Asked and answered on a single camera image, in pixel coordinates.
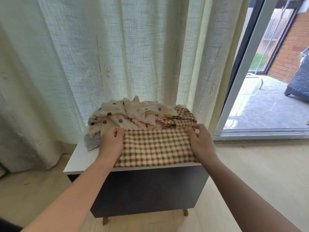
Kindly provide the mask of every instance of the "white tabletop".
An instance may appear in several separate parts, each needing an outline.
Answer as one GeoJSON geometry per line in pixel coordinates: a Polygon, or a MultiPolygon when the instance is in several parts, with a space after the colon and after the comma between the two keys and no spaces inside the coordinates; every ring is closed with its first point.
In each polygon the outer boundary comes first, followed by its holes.
{"type": "MultiPolygon", "coordinates": [[[[70,160],[68,161],[63,172],[66,175],[69,174],[81,174],[86,170],[97,158],[98,156],[98,148],[87,151],[84,142],[84,136],[88,132],[88,127],[85,129],[83,134],[83,138],[77,144],[70,160]]],[[[183,164],[173,164],[173,165],[165,165],[165,166],[155,166],[155,167],[117,167],[113,168],[112,171],[127,171],[127,170],[140,170],[140,169],[157,169],[157,168],[171,168],[171,167],[184,167],[184,166],[195,166],[200,165],[199,163],[183,163],[183,164]]]]}

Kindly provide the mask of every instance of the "gingham fabric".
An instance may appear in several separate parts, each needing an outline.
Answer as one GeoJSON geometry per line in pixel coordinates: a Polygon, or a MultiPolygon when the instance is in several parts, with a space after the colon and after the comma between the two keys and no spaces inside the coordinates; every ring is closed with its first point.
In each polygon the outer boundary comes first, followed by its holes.
{"type": "Polygon", "coordinates": [[[187,108],[174,107],[177,111],[177,116],[173,116],[169,120],[162,121],[167,128],[185,128],[196,124],[196,118],[187,108]]]}
{"type": "Polygon", "coordinates": [[[192,153],[187,128],[126,130],[123,152],[115,167],[199,163],[192,153]]]}

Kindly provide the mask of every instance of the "red brick wall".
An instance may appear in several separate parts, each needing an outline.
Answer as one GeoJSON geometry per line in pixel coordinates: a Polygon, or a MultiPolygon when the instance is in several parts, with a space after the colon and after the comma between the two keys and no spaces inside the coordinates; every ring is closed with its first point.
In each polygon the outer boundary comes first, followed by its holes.
{"type": "Polygon", "coordinates": [[[309,46],[309,9],[296,16],[268,75],[290,82],[299,67],[300,52],[309,46]]]}

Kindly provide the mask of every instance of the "curtain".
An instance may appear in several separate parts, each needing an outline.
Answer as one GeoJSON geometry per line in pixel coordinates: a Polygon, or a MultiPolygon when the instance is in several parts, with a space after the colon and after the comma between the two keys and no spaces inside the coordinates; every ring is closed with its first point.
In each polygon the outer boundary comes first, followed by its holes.
{"type": "Polygon", "coordinates": [[[208,126],[248,1],[0,0],[0,163],[52,167],[111,99],[184,104],[208,126]]]}

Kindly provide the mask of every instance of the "light wooden floor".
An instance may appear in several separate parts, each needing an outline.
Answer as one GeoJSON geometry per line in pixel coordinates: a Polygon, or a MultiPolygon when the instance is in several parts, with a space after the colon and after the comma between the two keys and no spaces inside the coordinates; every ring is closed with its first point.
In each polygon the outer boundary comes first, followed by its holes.
{"type": "MultiPolygon", "coordinates": [[[[302,231],[309,231],[309,144],[218,144],[220,159],[302,231]]],[[[0,216],[25,226],[69,185],[62,174],[69,156],[48,171],[0,179],[0,216]]],[[[240,231],[211,178],[189,216],[182,210],[112,217],[89,213],[81,231],[240,231]]]]}

